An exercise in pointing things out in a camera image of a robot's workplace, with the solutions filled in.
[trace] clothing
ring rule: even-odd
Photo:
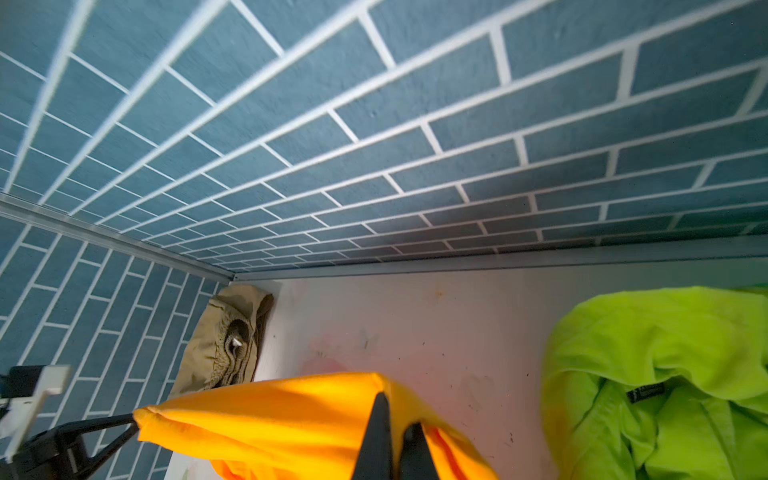
[[[541,418],[560,478],[768,478],[768,289],[599,296],[554,328]],[[631,403],[627,393],[662,382]]]
[[[209,459],[227,480],[347,480],[380,392],[389,400],[396,463],[406,428],[421,422],[441,480],[497,479],[464,435],[377,373],[223,387],[144,407],[134,418],[139,440]]]
[[[246,284],[228,286],[211,298],[168,398],[250,382],[272,305],[272,295]]]

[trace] tiled wall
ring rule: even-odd
[[[0,217],[0,372],[14,365],[72,367],[66,392],[49,398],[32,433],[162,402],[220,287]],[[119,433],[89,434],[88,447]],[[0,440],[0,452],[7,441]],[[93,478],[162,479],[170,453],[158,450],[134,438]]]
[[[768,0],[3,5],[5,189],[234,272],[768,233]]]

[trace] neon green garment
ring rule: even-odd
[[[768,478],[768,289],[598,296],[554,328],[541,414],[560,478]],[[627,392],[666,392],[630,403]]]

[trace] yellow-orange garment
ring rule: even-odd
[[[421,422],[441,480],[496,480],[461,433],[415,393],[378,373],[333,373],[228,386],[134,412],[139,440],[209,459],[227,480],[352,477],[379,392],[389,400],[392,456]]]

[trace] khaki cloth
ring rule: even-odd
[[[224,288],[208,302],[168,396],[250,382],[274,297],[253,285]]]

